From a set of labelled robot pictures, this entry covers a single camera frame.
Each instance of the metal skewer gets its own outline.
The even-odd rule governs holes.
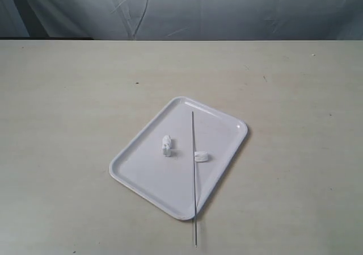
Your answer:
[[[194,244],[197,247],[197,192],[196,192],[196,176],[195,176],[195,132],[194,132],[194,112],[192,111],[192,134],[193,134],[193,183],[194,183]]]

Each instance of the plastic tray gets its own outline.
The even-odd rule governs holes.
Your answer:
[[[186,97],[170,101],[110,163],[110,175],[179,220],[194,217],[192,115],[197,151],[209,161],[196,165],[197,212],[203,207],[247,134],[246,124]],[[162,154],[170,135],[172,155]]]

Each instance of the tray rim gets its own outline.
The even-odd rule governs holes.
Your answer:
[[[224,174],[224,172],[225,172],[225,170],[226,170],[226,168],[229,166],[229,164],[230,164],[230,162],[231,162],[231,160],[232,160],[232,158],[234,157],[234,155],[236,154],[236,152],[237,152],[237,150],[238,150],[238,148],[241,146],[241,144],[242,144],[242,142],[243,142],[243,140],[246,138],[246,136],[247,136],[247,133],[248,133],[248,127],[247,127],[247,124],[243,121],[243,120],[240,120],[240,119],[238,119],[238,118],[236,118],[236,117],[233,117],[233,116],[231,116],[231,115],[229,115],[229,114],[226,114],[226,113],[224,113],[224,112],[222,112],[222,111],[220,111],[220,110],[217,110],[217,109],[215,109],[215,108],[212,108],[212,107],[210,107],[210,106],[207,106],[207,105],[205,105],[205,104],[203,104],[203,103],[201,103],[201,102],[198,102],[198,101],[196,101],[196,100],[193,100],[193,99],[191,99],[191,98],[189,98],[189,97],[185,97],[185,96],[177,96],[177,97],[175,97],[175,98],[173,98],[173,99],[171,99],[169,102],[168,102],[168,104],[166,104],[165,106],[164,106],[164,108],[162,108],[157,114],[156,114],[156,116],[155,117],[153,117],[152,118],[152,120],[151,121],[149,121],[148,123],[147,123],[147,125],[145,125],[144,127],[143,127],[143,129],[142,130],[140,130],[139,131],[139,133],[133,138],[133,139],[131,139],[131,141],[125,146],[125,148],[124,149],[122,149],[113,159],[112,159],[112,161],[110,162],[110,164],[109,164],[109,167],[108,167],[108,171],[109,171],[109,174],[111,175],[111,177],[113,178],[113,179],[115,179],[117,182],[120,182],[122,185],[124,185],[125,187],[127,187],[128,189],[130,189],[130,190],[132,190],[132,191],[134,191],[136,194],[138,194],[139,196],[141,196],[142,198],[144,198],[145,200],[147,200],[148,202],[150,202],[151,204],[153,204],[153,205],[155,205],[156,207],[158,207],[159,209],[161,209],[162,211],[164,211],[165,213],[167,213],[167,214],[169,214],[170,216],[172,216],[173,218],[175,218],[175,219],[178,219],[178,220],[189,220],[189,219],[192,219],[192,218],[194,218],[195,217],[195,215],[194,215],[194,212],[191,214],[191,215],[179,215],[179,214],[177,214],[176,212],[173,212],[173,211],[171,211],[169,208],[167,208],[167,207],[165,207],[163,204],[160,204],[160,203],[158,203],[157,201],[154,201],[154,200],[152,200],[152,199],[149,199],[149,197],[146,195],[146,194],[144,194],[142,191],[140,191],[139,189],[137,189],[137,188],[135,188],[133,185],[131,185],[131,184],[129,184],[127,181],[124,181],[124,180],[122,180],[120,177],[118,177],[114,172],[113,172],[113,166],[114,166],[114,164],[115,164],[115,162],[117,161],[117,159],[126,151],[126,149],[127,148],[129,148],[129,146],[131,146],[141,135],[142,135],[142,133],[150,126],[150,125],[152,125],[153,123],[154,123],[154,121],[155,120],[157,120],[158,119],[158,117],[159,117],[159,115],[160,114],[162,114],[167,108],[169,108],[169,106],[170,105],[172,105],[173,104],[173,102],[176,102],[176,101],[178,101],[178,104],[181,102],[181,101],[190,101],[190,102],[193,102],[193,103],[196,103],[196,104],[198,104],[199,106],[202,106],[202,107],[206,107],[206,108],[208,108],[208,109],[210,109],[210,110],[213,110],[213,111],[216,111],[216,112],[218,112],[218,113],[221,113],[221,114],[223,114],[223,115],[225,115],[225,116],[229,116],[229,117],[231,117],[231,118],[233,118],[233,119],[235,119],[239,124],[241,124],[241,126],[244,128],[244,135],[242,135],[241,137],[240,137],[240,139],[238,140],[238,142],[236,143],[236,146],[234,146],[233,147],[233,150],[231,150],[231,151],[233,151],[233,154],[230,154],[229,155],[229,158],[227,159],[227,161],[224,163],[224,164],[222,164],[221,166],[222,166],[222,173],[219,173],[219,175],[214,179],[214,184],[212,184],[212,187],[210,187],[207,191],[206,191],[206,193],[207,193],[207,195],[205,195],[204,197],[201,197],[201,199],[199,200],[199,205],[198,205],[198,208],[197,208],[197,214],[199,213],[199,211],[203,208],[203,206],[204,206],[204,204],[205,204],[205,202],[209,199],[209,197],[210,197],[210,194],[212,193],[212,191],[213,191],[213,189],[215,188],[215,186],[217,185],[217,183],[218,183],[218,181],[220,180],[220,178],[222,177],[222,175]]]

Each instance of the metal rod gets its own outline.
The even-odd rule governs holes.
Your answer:
[[[194,244],[198,246],[197,241],[197,191],[196,191],[196,171],[195,171],[195,132],[194,132],[194,112],[192,111],[192,134],[193,134],[193,183],[194,183]]]

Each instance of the white table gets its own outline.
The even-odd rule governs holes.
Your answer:
[[[178,95],[251,132],[198,249],[108,174]],[[363,252],[363,42],[0,41],[0,108],[1,254]]]

